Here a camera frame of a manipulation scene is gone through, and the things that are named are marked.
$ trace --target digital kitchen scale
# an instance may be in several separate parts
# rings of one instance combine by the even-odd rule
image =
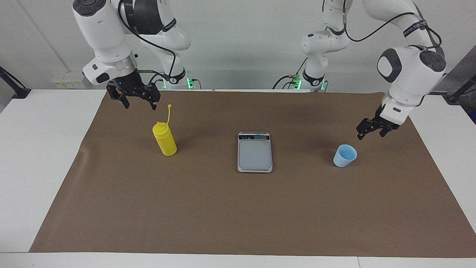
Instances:
[[[238,133],[238,171],[243,173],[270,173],[273,171],[269,133]]]

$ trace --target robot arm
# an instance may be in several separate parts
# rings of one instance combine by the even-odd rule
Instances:
[[[353,0],[346,2],[346,11],[349,11]],[[301,50],[309,58],[300,79],[303,87],[317,89],[321,87],[326,69],[327,58],[324,54],[345,49],[349,38],[343,34],[344,23],[342,20],[344,0],[325,1],[322,17],[326,24],[324,31],[316,31],[305,36],[301,41]]]
[[[418,106],[422,98],[438,83],[446,69],[443,50],[439,45],[435,45],[429,33],[430,28],[411,0],[362,2],[370,17],[391,21],[399,27],[408,46],[388,49],[380,56],[377,70],[391,86],[375,118],[366,118],[357,127],[359,139],[378,129],[382,129],[382,137],[398,129],[410,111]],[[348,46],[350,38],[346,28],[347,13],[351,5],[352,0],[325,1],[323,19],[326,30],[311,33],[301,42],[303,52],[310,59],[302,73],[303,86],[319,88],[328,64],[324,54]]]
[[[129,29],[150,39],[149,42],[162,48],[186,50],[190,47],[190,36],[177,25],[169,0],[75,0],[73,13],[96,54],[83,68],[86,78],[94,85],[109,81],[107,90],[111,98],[119,100],[126,108],[129,107],[127,96],[135,96],[148,101],[155,109],[160,93],[155,84],[142,82],[118,15],[126,18]],[[176,53],[145,41],[142,43],[159,57],[166,84],[181,86],[185,81],[189,87],[187,73]]]
[[[188,72],[176,51],[189,49],[191,37],[177,23],[170,0],[112,0],[111,4],[119,8],[120,17],[127,19],[125,23],[136,34],[149,41],[140,42],[159,59],[164,69],[166,88],[189,88]]]
[[[376,116],[372,120],[364,119],[357,127],[360,140],[378,129],[382,129],[381,137],[398,129],[446,70],[444,52],[433,41],[430,28],[415,3],[410,0],[364,0],[363,3],[367,14],[381,21],[406,12],[413,15],[392,21],[403,32],[408,46],[387,49],[380,56],[377,70],[391,86]]]

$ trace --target black mounting pole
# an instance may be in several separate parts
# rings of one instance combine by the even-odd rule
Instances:
[[[12,99],[24,99],[31,92],[29,88],[21,88],[15,83],[5,70],[0,66],[0,77],[15,91],[15,95]]]
[[[459,100],[459,97],[463,95],[468,89],[470,89],[473,85],[476,84],[476,75],[473,76],[466,84],[463,85],[458,91],[456,91],[453,95],[447,95],[446,99],[451,103],[456,103]]]

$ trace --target yellow squeeze bottle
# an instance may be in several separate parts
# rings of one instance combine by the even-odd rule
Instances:
[[[168,107],[169,117],[167,119],[167,123],[157,122],[157,124],[152,128],[152,132],[154,133],[155,139],[157,140],[162,153],[165,156],[172,156],[177,152],[177,145],[175,144],[174,137],[172,136],[172,132],[169,128],[170,108],[172,105],[169,104]]]

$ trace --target blue paper cup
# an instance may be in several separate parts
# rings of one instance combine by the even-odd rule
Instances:
[[[352,161],[357,159],[357,151],[354,147],[343,144],[337,149],[334,156],[334,164],[338,167],[346,167]]]

